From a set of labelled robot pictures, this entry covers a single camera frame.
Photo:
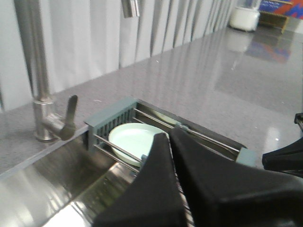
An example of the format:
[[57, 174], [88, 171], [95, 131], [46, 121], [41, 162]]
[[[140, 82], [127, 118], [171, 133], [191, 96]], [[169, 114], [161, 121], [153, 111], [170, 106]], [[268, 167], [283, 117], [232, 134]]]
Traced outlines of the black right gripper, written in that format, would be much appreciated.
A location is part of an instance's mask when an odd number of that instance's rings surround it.
[[[303, 131], [303, 113], [296, 113], [294, 123]], [[287, 173], [295, 176], [303, 175], [303, 139], [262, 155], [264, 169]]]

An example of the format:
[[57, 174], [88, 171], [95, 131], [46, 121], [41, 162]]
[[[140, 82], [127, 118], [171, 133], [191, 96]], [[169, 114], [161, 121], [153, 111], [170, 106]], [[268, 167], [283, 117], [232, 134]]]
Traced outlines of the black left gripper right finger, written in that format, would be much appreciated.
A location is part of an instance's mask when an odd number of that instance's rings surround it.
[[228, 160], [180, 128], [171, 129], [169, 139], [197, 227], [302, 226], [301, 178]]

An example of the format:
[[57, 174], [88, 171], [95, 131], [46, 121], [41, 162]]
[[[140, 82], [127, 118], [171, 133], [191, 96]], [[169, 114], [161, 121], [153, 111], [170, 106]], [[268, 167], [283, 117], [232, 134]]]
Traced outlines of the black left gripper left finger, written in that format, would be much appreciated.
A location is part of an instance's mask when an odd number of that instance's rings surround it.
[[149, 155], [125, 192], [93, 220], [95, 227], [186, 227], [169, 139], [156, 134]]

